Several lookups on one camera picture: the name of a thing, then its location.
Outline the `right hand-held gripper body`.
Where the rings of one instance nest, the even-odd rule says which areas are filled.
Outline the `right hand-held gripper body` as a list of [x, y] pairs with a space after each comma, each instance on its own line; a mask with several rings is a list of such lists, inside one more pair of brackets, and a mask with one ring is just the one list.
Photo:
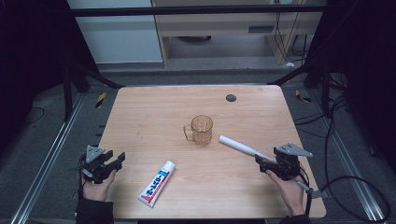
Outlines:
[[300, 173], [298, 157], [312, 158], [313, 154], [293, 143], [274, 147], [276, 165], [273, 172], [282, 180], [291, 180]]

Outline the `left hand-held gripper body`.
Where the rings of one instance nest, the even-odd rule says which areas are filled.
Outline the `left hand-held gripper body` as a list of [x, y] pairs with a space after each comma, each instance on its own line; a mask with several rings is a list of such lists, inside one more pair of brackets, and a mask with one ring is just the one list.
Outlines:
[[82, 173], [95, 184], [101, 184], [110, 175], [105, 161], [105, 151], [100, 147], [87, 146], [82, 158]]

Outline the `white electric toothbrush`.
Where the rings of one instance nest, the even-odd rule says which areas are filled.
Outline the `white electric toothbrush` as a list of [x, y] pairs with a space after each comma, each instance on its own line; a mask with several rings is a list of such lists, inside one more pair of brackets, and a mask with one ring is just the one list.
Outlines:
[[258, 154], [259, 156], [261, 156], [261, 157], [263, 157], [263, 158], [266, 158], [266, 159], [273, 159], [273, 158], [270, 158], [270, 157], [268, 157], [268, 156], [266, 156], [266, 155], [261, 154], [259, 151], [255, 150], [255, 149], [252, 148], [252, 147], [249, 147], [249, 146], [246, 146], [246, 145], [244, 145], [244, 144], [242, 144], [242, 143], [239, 143], [239, 142], [237, 142], [237, 141], [234, 141], [233, 139], [231, 139], [231, 138], [229, 138], [229, 137], [226, 137], [226, 136], [224, 136], [224, 135], [221, 135], [221, 136], [219, 137], [219, 141], [220, 141], [222, 144], [225, 144], [225, 145], [227, 145], [227, 146], [229, 146], [229, 147], [233, 147], [234, 149], [237, 149], [237, 150], [239, 150], [239, 151], [242, 151], [242, 152], [244, 152], [244, 153], [246, 153], [246, 154], [248, 154], [248, 155], [255, 156], [256, 154]]

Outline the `white toothpaste tube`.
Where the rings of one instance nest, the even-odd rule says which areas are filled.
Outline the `white toothpaste tube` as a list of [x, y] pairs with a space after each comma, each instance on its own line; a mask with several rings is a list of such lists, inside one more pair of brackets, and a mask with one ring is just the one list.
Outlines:
[[148, 207], [153, 208], [164, 186], [175, 171], [175, 168], [176, 165], [172, 161], [167, 161], [141, 191], [137, 199]]

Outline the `clear amber cup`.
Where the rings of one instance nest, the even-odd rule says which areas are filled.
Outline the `clear amber cup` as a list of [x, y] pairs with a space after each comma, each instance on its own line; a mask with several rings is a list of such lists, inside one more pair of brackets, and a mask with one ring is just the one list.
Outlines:
[[187, 141], [192, 141], [198, 146], [207, 146], [212, 139], [213, 120], [206, 115], [198, 115], [183, 127]]

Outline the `person's left hand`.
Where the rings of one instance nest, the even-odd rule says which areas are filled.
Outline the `person's left hand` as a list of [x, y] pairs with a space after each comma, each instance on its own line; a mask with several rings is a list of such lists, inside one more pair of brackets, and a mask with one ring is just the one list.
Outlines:
[[82, 197], [87, 200], [105, 202], [111, 184], [116, 177], [116, 170], [113, 170], [107, 179], [101, 184], [95, 184], [86, 179], [85, 175], [82, 176]]

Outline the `person's right hand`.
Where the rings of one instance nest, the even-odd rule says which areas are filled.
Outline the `person's right hand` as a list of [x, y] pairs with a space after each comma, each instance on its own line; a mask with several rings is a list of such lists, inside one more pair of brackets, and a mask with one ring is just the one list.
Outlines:
[[297, 176], [296, 178], [285, 181], [271, 170], [267, 170], [265, 173], [276, 183], [282, 200], [289, 210], [290, 216], [295, 217], [304, 215], [304, 190], [299, 185], [302, 179]]

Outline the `black metal stand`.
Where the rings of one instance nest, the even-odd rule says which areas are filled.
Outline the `black metal stand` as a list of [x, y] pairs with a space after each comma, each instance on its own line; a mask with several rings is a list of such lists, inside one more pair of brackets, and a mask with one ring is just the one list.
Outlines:
[[69, 120], [73, 113], [72, 85], [75, 85], [78, 92], [87, 92], [90, 89], [90, 85], [85, 76], [92, 77], [112, 89], [122, 88], [122, 85], [103, 77], [99, 72], [95, 72], [82, 64], [70, 63], [66, 65], [62, 72], [64, 86], [64, 121]]
[[321, 83], [321, 109], [326, 117], [330, 116], [330, 66], [325, 60], [314, 59], [307, 61], [304, 65], [294, 69], [285, 76], [270, 82], [270, 85], [281, 86], [287, 81], [307, 73], [304, 85], [308, 89], [316, 87]]

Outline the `white cabinet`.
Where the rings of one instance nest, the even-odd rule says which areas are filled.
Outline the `white cabinet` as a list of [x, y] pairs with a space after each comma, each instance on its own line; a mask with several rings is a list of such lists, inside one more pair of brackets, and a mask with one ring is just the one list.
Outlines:
[[[150, 0], [67, 0], [72, 9], [152, 7]], [[77, 17], [97, 64], [161, 63], [153, 16]]]

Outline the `light wooden desk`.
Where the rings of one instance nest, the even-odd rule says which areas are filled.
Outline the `light wooden desk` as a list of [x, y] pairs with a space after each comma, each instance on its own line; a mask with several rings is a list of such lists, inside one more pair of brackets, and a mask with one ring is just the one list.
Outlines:
[[[150, 0], [155, 7], [315, 5], [327, 0]], [[320, 12], [157, 15], [163, 57], [177, 36], [264, 35], [277, 63], [284, 63], [294, 38], [316, 32]]]

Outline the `aluminium floor rail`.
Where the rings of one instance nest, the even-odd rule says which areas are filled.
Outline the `aluminium floor rail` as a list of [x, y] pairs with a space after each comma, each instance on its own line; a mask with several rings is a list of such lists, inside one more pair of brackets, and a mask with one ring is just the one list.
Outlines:
[[325, 139], [325, 149], [332, 145], [336, 152], [346, 174], [348, 180], [351, 182], [352, 188], [361, 203], [362, 209], [369, 221], [380, 224], [388, 224], [386, 213], [381, 209], [378, 201], [375, 199], [373, 187], [370, 187], [367, 182], [364, 182], [361, 171], [357, 164], [352, 160], [347, 152], [347, 148], [341, 139], [339, 132], [336, 131], [333, 124], [333, 119], [328, 119], [326, 116], [322, 118], [328, 132]]
[[43, 189], [47, 178], [52, 170], [54, 163], [56, 162], [61, 149], [64, 146], [64, 142], [69, 135], [69, 132], [78, 116], [81, 108], [81, 104], [85, 98], [85, 93], [78, 93], [75, 102], [72, 104], [72, 112], [70, 116], [63, 122], [60, 131], [57, 133], [49, 152], [45, 159], [41, 163], [35, 178], [26, 192], [21, 204], [12, 216], [9, 224], [25, 224], [31, 211], [35, 205], [35, 202]]

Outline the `black horizontal frame bar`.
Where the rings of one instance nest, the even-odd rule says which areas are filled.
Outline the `black horizontal frame bar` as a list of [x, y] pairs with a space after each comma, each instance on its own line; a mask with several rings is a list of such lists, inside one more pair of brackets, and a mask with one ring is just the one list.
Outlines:
[[280, 13], [280, 12], [320, 12], [326, 5], [241, 5], [241, 6], [191, 6], [191, 7], [126, 7], [70, 9], [74, 17], [104, 16], [147, 16], [185, 14], [232, 14], [232, 13]]

